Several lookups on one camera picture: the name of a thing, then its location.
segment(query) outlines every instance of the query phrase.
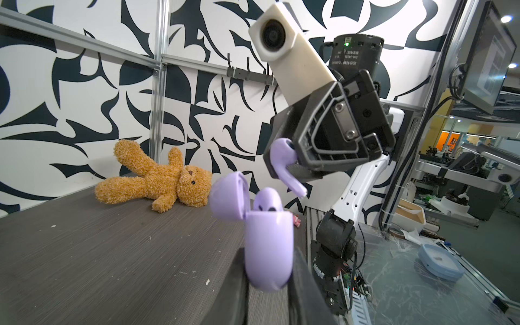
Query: black and white patterned wall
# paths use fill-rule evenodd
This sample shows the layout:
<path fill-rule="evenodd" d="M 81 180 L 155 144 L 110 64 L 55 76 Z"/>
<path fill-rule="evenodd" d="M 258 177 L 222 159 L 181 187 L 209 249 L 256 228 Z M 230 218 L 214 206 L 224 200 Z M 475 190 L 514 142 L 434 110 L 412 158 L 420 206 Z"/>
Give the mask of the black and white patterned wall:
<path fill-rule="evenodd" d="M 156 1 L 3 0 L 1 6 L 153 57 Z M 0 217 L 127 173 L 148 152 L 152 70 L 0 25 Z"/>
<path fill-rule="evenodd" d="M 171 3 L 168 53 L 204 62 L 230 64 L 264 72 L 251 44 L 249 26 L 275 0 Z M 288 1 L 317 49 L 344 33 L 367 33 L 385 38 L 376 79 L 382 97 L 422 105 L 430 89 L 433 66 L 448 29 L 455 0 L 292 0 Z M 309 195 L 298 199 L 280 181 L 270 178 L 262 159 L 269 138 L 269 120 L 286 107 L 280 91 L 259 83 L 170 67 L 166 86 L 162 159 L 172 145 L 180 146 L 186 163 L 213 171 L 214 181 L 240 170 L 250 181 L 250 194 L 274 187 L 286 207 L 306 205 L 328 210 L 348 182 L 335 173 L 307 184 Z M 377 180 L 363 208 L 373 224 L 394 165 Z"/>

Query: monitor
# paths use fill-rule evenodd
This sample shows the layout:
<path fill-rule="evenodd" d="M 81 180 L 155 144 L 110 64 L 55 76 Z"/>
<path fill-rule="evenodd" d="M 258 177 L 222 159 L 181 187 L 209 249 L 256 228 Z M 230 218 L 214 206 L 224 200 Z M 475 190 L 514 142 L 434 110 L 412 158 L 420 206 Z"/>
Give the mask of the monitor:
<path fill-rule="evenodd" d="M 488 114 L 493 114 L 516 50 L 516 43 L 500 18 L 493 2 L 486 2 L 460 88 L 465 101 Z"/>

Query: small pink figurine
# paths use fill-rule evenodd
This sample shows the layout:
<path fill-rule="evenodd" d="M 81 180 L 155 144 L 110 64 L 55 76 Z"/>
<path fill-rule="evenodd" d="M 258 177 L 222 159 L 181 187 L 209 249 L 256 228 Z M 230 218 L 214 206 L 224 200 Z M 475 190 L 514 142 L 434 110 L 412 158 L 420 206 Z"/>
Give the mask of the small pink figurine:
<path fill-rule="evenodd" d="M 298 219 L 297 215 L 293 214 L 293 223 L 296 226 L 296 228 L 299 228 L 302 221 Z"/>

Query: white plastic part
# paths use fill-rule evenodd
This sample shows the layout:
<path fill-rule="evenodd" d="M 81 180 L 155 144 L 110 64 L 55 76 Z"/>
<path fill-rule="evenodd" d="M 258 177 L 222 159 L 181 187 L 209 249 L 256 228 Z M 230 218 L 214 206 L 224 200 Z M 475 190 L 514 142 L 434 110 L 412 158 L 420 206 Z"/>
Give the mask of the white plastic part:
<path fill-rule="evenodd" d="M 509 175 L 510 176 L 510 180 L 508 180 L 508 181 L 501 181 L 499 176 L 503 175 L 503 174 Z M 489 172 L 489 175 L 488 175 L 487 179 L 495 181 L 495 182 L 500 183 L 500 184 L 512 185 L 512 184 L 515 184 L 516 182 L 518 182 L 518 180 L 520 179 L 520 171 L 518 169 L 516 169 L 516 168 L 513 168 L 513 167 L 510 167 L 510 166 L 507 166 L 507 165 L 503 164 L 502 165 L 502 169 L 500 169 L 500 170 L 496 169 L 496 168 L 493 168 Z"/>
<path fill-rule="evenodd" d="M 402 197 L 407 201 L 413 202 L 413 199 L 415 198 L 415 192 L 417 192 L 417 187 L 413 182 L 409 181 L 405 186 Z"/>
<path fill-rule="evenodd" d="M 430 200 L 429 203 L 444 214 L 475 219 L 474 216 L 468 213 L 469 205 L 460 205 L 448 200 L 446 197 L 443 197 L 440 201 Z"/>
<path fill-rule="evenodd" d="M 424 224 L 424 228 L 423 229 L 426 229 L 426 230 L 429 230 L 429 231 L 433 231 L 433 232 L 438 232 L 440 227 L 437 226 L 437 225 L 434 225 L 434 224 L 431 224 L 431 223 L 425 223 Z"/>
<path fill-rule="evenodd" d="M 358 224 L 368 194 L 389 160 L 390 157 L 383 154 L 379 159 L 356 167 L 340 199 L 332 206 L 336 216 L 345 221 L 352 220 L 354 226 Z"/>
<path fill-rule="evenodd" d="M 394 116 L 390 127 L 392 129 L 392 134 L 397 134 L 401 128 L 402 121 L 405 119 L 405 112 L 402 109 L 390 107 L 389 113 Z"/>
<path fill-rule="evenodd" d="M 271 19 L 280 22 L 285 29 L 285 43 L 276 51 L 266 48 L 262 41 L 264 26 Z M 269 63 L 288 105 L 336 81 L 283 3 L 270 6 L 251 25 L 249 35 L 260 60 Z"/>
<path fill-rule="evenodd" d="M 349 301 L 348 289 L 345 288 L 345 297 Z M 346 315 L 347 323 L 352 325 L 372 325 L 370 314 L 368 312 L 368 304 L 365 296 L 352 292 L 352 309 Z"/>

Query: teddy bear leg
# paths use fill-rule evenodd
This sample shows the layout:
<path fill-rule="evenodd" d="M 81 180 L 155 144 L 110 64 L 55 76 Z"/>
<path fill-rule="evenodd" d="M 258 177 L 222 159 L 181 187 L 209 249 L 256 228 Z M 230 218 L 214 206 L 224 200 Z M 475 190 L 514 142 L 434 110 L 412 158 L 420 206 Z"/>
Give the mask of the teddy bear leg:
<path fill-rule="evenodd" d="M 146 182 L 142 177 L 110 177 L 96 186 L 99 202 L 116 204 L 146 196 Z"/>
<path fill-rule="evenodd" d="M 177 200 L 177 195 L 173 193 L 163 194 L 152 203 L 152 210 L 159 213 L 166 212 L 172 208 L 175 200 Z"/>
<path fill-rule="evenodd" d="M 145 177 L 150 169 L 157 165 L 152 158 L 144 153 L 141 146 L 135 141 L 119 140 L 114 146 L 114 155 L 119 163 L 128 167 L 129 170 L 141 177 Z"/>

